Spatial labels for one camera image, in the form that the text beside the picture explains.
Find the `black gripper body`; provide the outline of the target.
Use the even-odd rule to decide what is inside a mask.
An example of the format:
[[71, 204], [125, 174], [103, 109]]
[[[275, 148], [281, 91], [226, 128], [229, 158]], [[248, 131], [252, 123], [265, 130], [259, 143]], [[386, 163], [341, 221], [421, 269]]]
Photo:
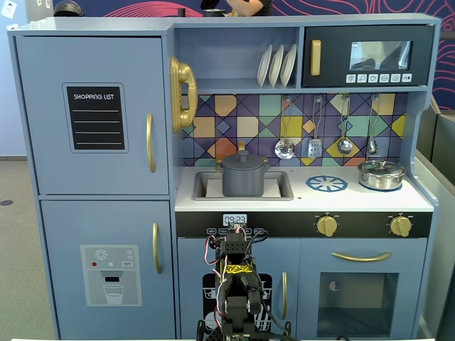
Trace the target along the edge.
[[220, 260], [225, 260], [232, 265], [246, 264], [246, 259], [251, 255], [251, 237], [242, 232], [228, 232], [219, 237], [216, 242], [215, 255]]

